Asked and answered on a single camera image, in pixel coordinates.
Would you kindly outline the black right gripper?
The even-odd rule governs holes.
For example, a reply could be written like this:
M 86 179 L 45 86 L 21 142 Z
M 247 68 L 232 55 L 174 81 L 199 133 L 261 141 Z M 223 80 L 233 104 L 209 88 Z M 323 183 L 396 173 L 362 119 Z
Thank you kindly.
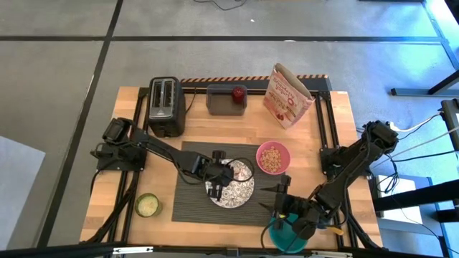
M 280 177 L 280 183 L 276 186 L 262 188 L 261 191 L 276 193 L 275 203 L 274 206 L 263 203 L 258 204 L 270 214 L 277 214 L 277 212 L 282 215 L 296 214 L 300 221 L 318 224 L 325 214 L 325 211 L 311 199 L 288 194 L 290 182 L 290 176 L 282 175 Z

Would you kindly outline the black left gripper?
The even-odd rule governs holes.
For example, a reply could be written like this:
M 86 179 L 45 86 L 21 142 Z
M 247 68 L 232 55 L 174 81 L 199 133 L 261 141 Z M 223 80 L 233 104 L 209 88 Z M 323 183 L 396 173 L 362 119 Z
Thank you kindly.
M 214 150 L 212 152 L 212 162 L 204 171 L 204 182 L 210 183 L 207 189 L 207 196 L 217 201 L 220 201 L 222 197 L 223 188 L 229 186 L 234 180 L 235 170 L 230 162 L 222 163 L 225 158 L 225 151 Z

